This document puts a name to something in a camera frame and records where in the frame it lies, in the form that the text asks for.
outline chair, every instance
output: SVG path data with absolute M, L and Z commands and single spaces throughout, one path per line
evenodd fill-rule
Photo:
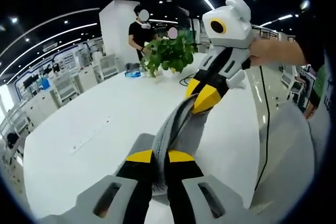
M 118 73 L 115 56 L 115 54 L 103 56 L 99 59 L 98 65 L 94 67 L 102 81 Z
M 281 82 L 286 86 L 286 88 L 290 92 L 300 93 L 300 92 L 302 92 L 304 87 L 301 85 L 301 82 L 299 82 L 295 79 L 295 75 L 294 75 L 295 72 L 296 72 L 296 69 L 295 69 L 294 65 L 291 65 L 291 66 L 284 65 L 283 66 L 283 72 L 282 72 L 282 75 L 281 75 Z M 300 87 L 300 89 L 293 88 L 295 83 L 300 84 L 302 87 Z
M 294 65 L 284 65 L 283 66 L 283 72 L 281 75 L 281 82 L 285 85 L 285 87 L 288 89 L 287 93 L 287 100 L 300 100 L 300 96 L 305 88 L 305 85 L 297 81 L 295 79 L 295 69 L 296 66 Z
M 71 79 L 71 75 L 67 72 L 55 77 L 53 84 L 60 104 L 65 104 L 67 100 L 79 94 L 75 83 Z

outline black t-shirt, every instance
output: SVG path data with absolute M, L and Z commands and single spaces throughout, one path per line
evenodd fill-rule
M 139 46 L 143 47 L 145 42 L 151 42 L 154 39 L 155 30 L 151 27 L 150 29 L 142 28 L 137 22 L 133 22 L 129 28 L 129 35 L 133 35 L 133 40 Z M 139 60 L 142 59 L 142 54 L 137 50 Z
M 321 24 L 313 13 L 306 12 L 300 15 L 295 41 L 299 44 L 306 61 L 318 72 L 324 65 L 324 45 Z

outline white table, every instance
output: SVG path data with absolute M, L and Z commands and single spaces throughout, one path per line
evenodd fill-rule
M 140 133 L 156 134 L 184 99 L 178 81 L 197 70 L 203 54 L 178 77 L 126 78 L 123 73 L 60 108 L 27 138 L 24 182 L 36 218 L 59 215 L 77 195 L 123 162 Z M 247 77 L 210 113 L 196 161 L 239 193 L 249 207 L 259 165 L 259 131 Z M 152 200 L 145 223 L 173 223 L 170 208 Z

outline gray cloth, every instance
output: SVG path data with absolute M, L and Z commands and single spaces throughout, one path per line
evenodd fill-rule
M 185 99 L 166 119 L 153 142 L 153 153 L 157 162 L 159 179 L 153 185 L 153 195 L 166 194 L 164 160 L 168 150 L 176 150 L 194 156 L 202 138 L 209 110 L 192 114 L 197 95 Z

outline human arm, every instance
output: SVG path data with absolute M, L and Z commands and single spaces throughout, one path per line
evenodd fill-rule
M 142 51 L 143 49 L 142 46 L 139 46 L 137 43 L 135 43 L 134 36 L 132 34 L 128 36 L 128 44 L 139 51 Z
M 314 112 L 314 110 L 316 109 L 316 107 L 309 101 L 306 110 L 303 113 L 303 116 L 306 119 L 309 119 L 309 117 L 311 117 L 312 113 Z
M 271 62 L 289 65 L 311 64 L 317 72 L 324 64 L 323 42 L 320 24 L 309 14 L 301 14 L 295 41 L 256 39 L 250 46 L 251 65 Z
M 155 40 L 162 40 L 162 38 L 159 37 L 158 34 L 154 34 L 153 39 L 155 39 Z

